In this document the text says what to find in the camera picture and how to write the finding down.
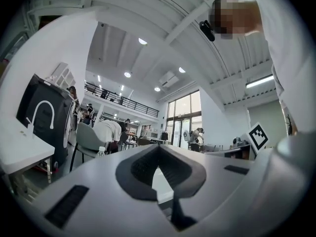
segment white pillar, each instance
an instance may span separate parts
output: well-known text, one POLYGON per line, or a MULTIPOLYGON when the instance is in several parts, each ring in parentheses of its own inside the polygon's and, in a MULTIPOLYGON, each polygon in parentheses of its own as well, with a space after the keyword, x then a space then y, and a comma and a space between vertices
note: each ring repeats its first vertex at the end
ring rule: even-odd
POLYGON ((99 111, 98 111, 97 118, 95 119, 94 125, 96 125, 96 124, 99 122, 100 116, 101 116, 101 114, 102 114, 102 112, 103 112, 103 107, 104 107, 104 104, 101 104, 100 109, 99 109, 99 111))

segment ceiling light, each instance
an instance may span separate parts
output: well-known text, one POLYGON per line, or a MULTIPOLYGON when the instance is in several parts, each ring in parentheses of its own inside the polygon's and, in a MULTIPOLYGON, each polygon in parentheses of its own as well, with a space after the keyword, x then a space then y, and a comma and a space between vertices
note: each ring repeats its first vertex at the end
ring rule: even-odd
POLYGON ((260 79, 258 79, 258 80, 255 80, 255 81, 246 83, 246 88, 248 89, 248 88, 251 88, 251 87, 253 87, 253 86, 257 86, 257 85, 259 85, 259 84, 262 84, 262 83, 264 83, 264 82, 271 81, 271 80, 273 80, 273 79, 274 79, 273 75, 269 75, 269 76, 260 78, 260 79))
POLYGON ((138 41, 139 41, 139 43, 141 43, 142 45, 146 45, 146 44, 147 44, 147 42, 144 41, 144 40, 142 40, 141 38, 138 38, 138 41))

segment glass door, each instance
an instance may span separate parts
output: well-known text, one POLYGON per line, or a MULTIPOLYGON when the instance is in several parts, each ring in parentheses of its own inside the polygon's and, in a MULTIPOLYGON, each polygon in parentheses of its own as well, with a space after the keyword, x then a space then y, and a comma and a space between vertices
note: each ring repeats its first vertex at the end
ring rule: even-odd
POLYGON ((184 131, 190 131, 190 119, 184 119, 181 121, 181 144, 179 147, 184 148, 184 149, 188 149, 188 142, 184 140, 184 136, 183 133, 184 131))
POLYGON ((172 145, 178 147, 180 141, 181 120, 175 121, 173 129, 173 142, 172 145))

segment black vent slot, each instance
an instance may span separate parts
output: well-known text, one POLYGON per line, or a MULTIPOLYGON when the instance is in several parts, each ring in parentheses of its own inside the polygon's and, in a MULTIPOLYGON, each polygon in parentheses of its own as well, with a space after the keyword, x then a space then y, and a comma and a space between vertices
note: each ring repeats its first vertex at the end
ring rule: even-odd
POLYGON ((59 228, 63 228, 71 214, 75 211, 89 188, 75 185, 61 200, 46 214, 45 218, 59 228))
POLYGON ((242 167, 237 167, 233 165, 227 165, 224 169, 238 173, 238 174, 242 174, 242 175, 246 175, 249 171, 249 168, 242 168, 242 167))

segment balcony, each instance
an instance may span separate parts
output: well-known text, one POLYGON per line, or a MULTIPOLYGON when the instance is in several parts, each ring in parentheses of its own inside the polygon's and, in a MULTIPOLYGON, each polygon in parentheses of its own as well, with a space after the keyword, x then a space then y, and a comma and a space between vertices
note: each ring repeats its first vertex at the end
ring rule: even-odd
POLYGON ((138 112, 150 115, 150 116, 155 117, 155 118, 158 117, 158 113, 159 113, 158 110, 150 108, 146 105, 142 105, 142 104, 137 103, 137 102, 130 100, 128 98, 119 96, 119 95, 117 95, 117 94, 115 94, 107 89, 100 88, 100 87, 95 86, 91 83, 85 82, 84 83, 84 90, 86 92, 91 93, 92 95, 103 98, 104 100, 116 103, 116 104, 121 105, 121 106, 125 106, 127 108, 136 110, 138 112))

